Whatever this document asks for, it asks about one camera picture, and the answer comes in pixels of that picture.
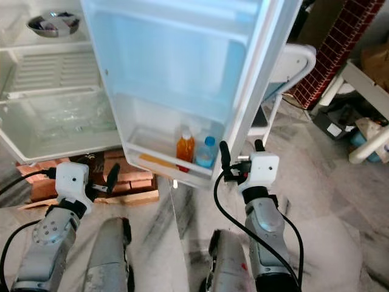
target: bottle cap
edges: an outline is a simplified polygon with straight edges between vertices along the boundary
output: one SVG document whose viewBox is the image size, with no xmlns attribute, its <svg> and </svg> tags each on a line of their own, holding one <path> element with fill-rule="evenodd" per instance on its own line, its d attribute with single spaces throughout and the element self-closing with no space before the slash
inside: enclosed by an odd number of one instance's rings
<svg viewBox="0 0 389 292">
<path fill-rule="evenodd" d="M 205 144 L 206 146 L 212 147 L 215 145 L 215 138 L 212 136 L 208 136 L 205 138 Z"/>
<path fill-rule="evenodd" d="M 183 129 L 181 137 L 183 137 L 185 140 L 189 140 L 192 137 L 192 134 L 190 133 L 189 129 Z"/>
</svg>

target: water bottle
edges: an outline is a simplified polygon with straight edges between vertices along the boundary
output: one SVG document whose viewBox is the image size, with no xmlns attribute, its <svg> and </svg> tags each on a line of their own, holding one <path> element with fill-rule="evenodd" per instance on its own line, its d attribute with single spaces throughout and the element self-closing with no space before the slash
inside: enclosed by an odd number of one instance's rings
<svg viewBox="0 0 389 292">
<path fill-rule="evenodd" d="M 196 164 L 210 169 L 215 160 L 215 138 L 208 136 L 204 145 L 200 146 L 196 154 Z"/>
</svg>

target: metal bowl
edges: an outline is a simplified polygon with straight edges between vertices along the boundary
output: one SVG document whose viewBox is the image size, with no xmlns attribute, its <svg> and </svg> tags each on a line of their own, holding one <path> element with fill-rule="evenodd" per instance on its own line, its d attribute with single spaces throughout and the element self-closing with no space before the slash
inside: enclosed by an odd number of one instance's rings
<svg viewBox="0 0 389 292">
<path fill-rule="evenodd" d="M 54 18 L 59 17 L 70 17 L 75 16 L 74 14 L 68 12 L 50 12 L 50 15 Z M 42 16 L 37 16 L 27 23 L 27 27 L 35 32 L 37 35 L 45 38 L 58 38 L 58 30 L 57 29 L 43 29 L 41 27 L 41 22 L 45 19 Z M 69 25 L 69 34 L 73 34 L 78 30 L 78 26 L 80 25 L 80 19 L 76 17 L 76 19 Z"/>
</svg>

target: chair backrest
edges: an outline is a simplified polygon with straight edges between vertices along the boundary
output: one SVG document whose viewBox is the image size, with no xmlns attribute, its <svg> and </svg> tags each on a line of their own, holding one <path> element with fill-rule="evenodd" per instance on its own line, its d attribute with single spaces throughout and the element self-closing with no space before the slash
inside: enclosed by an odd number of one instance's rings
<svg viewBox="0 0 389 292">
<path fill-rule="evenodd" d="M 314 68 L 316 50 L 312 46 L 286 44 L 273 69 L 263 101 L 284 93 L 296 85 Z"/>
</svg>

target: blue bottle cap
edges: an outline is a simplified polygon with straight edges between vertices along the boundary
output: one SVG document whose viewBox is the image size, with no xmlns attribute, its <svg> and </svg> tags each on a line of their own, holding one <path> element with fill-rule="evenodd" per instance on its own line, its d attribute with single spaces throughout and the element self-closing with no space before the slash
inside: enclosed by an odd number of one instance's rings
<svg viewBox="0 0 389 292">
<path fill-rule="evenodd" d="M 205 144 L 206 146 L 212 147 L 215 145 L 215 138 L 212 136 L 208 136 L 205 138 Z"/>
</svg>

